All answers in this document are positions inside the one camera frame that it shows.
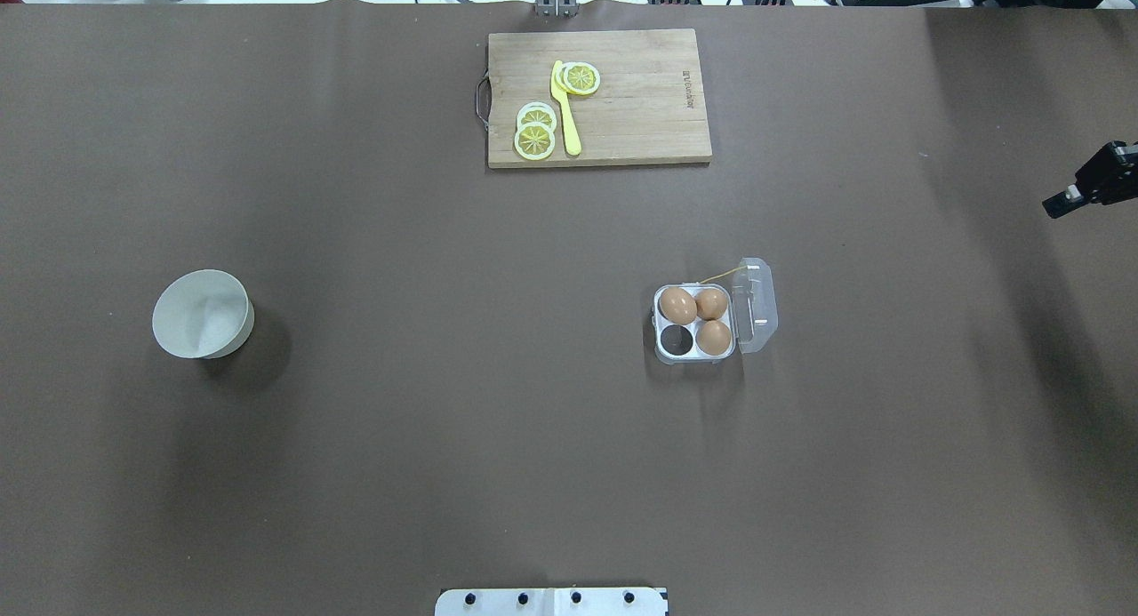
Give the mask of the yellow plastic knife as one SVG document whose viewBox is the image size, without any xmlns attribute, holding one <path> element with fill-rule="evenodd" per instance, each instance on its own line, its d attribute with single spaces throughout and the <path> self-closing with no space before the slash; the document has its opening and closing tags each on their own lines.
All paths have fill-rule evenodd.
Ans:
<svg viewBox="0 0 1138 616">
<path fill-rule="evenodd" d="M 563 66 L 564 61 L 553 61 L 549 89 L 551 90 L 551 97 L 560 107 L 560 124 L 562 134 L 564 134 L 564 153 L 569 156 L 579 156 L 582 154 L 580 134 L 578 134 L 576 123 L 574 122 L 572 105 L 570 105 L 569 95 L 560 83 L 560 72 Z"/>
</svg>

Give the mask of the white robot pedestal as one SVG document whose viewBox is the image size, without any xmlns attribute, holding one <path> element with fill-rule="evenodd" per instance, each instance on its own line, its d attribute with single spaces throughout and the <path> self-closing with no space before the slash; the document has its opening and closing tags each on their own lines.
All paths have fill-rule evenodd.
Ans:
<svg viewBox="0 0 1138 616">
<path fill-rule="evenodd" d="M 669 615 L 666 588 L 452 588 L 435 615 Z"/>
</svg>

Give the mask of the brown egg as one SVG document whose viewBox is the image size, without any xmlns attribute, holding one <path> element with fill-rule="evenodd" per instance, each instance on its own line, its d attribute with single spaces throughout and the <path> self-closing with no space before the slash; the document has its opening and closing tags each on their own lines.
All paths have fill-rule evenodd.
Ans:
<svg viewBox="0 0 1138 616">
<path fill-rule="evenodd" d="M 729 307 L 729 296 L 717 287 L 706 287 L 695 293 L 696 317 L 704 321 L 720 320 Z"/>
<path fill-rule="evenodd" d="M 695 340 L 698 348 L 707 356 L 726 356 L 734 343 L 734 332 L 720 319 L 704 320 Z"/>
<path fill-rule="evenodd" d="M 673 325 L 691 325 L 698 317 L 698 303 L 682 285 L 663 288 L 657 297 L 657 309 Z"/>
</svg>

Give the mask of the white bowl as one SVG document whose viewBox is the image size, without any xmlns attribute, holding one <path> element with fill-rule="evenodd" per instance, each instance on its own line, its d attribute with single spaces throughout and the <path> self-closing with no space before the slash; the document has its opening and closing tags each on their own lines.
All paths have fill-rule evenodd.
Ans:
<svg viewBox="0 0 1138 616">
<path fill-rule="evenodd" d="M 224 358 L 251 336 L 255 309 L 236 276 L 197 270 L 167 285 L 152 309 L 151 329 L 170 356 Z"/>
</svg>

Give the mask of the wooden cutting board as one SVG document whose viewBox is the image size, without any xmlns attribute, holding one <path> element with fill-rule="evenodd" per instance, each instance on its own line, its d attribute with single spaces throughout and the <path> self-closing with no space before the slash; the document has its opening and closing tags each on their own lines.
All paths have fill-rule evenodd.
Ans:
<svg viewBox="0 0 1138 616">
<path fill-rule="evenodd" d="M 576 30 L 488 36 L 490 169 L 706 164 L 712 159 L 694 28 Z M 556 63 L 586 61 L 596 91 L 552 91 Z M 556 147 L 541 161 L 516 151 L 516 116 L 525 102 L 549 102 Z"/>
</svg>

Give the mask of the lemon slice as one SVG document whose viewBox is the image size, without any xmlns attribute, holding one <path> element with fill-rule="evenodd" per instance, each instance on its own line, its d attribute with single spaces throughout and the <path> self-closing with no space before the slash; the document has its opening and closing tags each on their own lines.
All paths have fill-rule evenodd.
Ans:
<svg viewBox="0 0 1138 616">
<path fill-rule="evenodd" d="M 526 124 L 543 124 L 555 131 L 556 110 L 549 102 L 525 102 L 523 107 L 517 110 L 516 128 L 521 129 Z"/>
<path fill-rule="evenodd" d="M 521 124 L 516 130 L 516 153 L 523 161 L 544 161 L 556 149 L 556 131 L 543 122 Z"/>
<path fill-rule="evenodd" d="M 556 84 L 568 95 L 593 95 L 601 85 L 600 69 L 589 61 L 564 61 L 556 71 Z"/>
</svg>

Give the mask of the clear plastic egg box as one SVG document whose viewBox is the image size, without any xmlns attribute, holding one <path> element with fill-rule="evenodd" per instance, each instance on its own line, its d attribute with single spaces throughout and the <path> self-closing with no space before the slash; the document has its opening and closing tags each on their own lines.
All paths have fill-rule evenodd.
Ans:
<svg viewBox="0 0 1138 616">
<path fill-rule="evenodd" d="M 652 296 L 649 321 L 663 364 L 719 364 L 757 353 L 780 329 L 772 266 L 744 257 L 720 276 L 665 284 Z"/>
</svg>

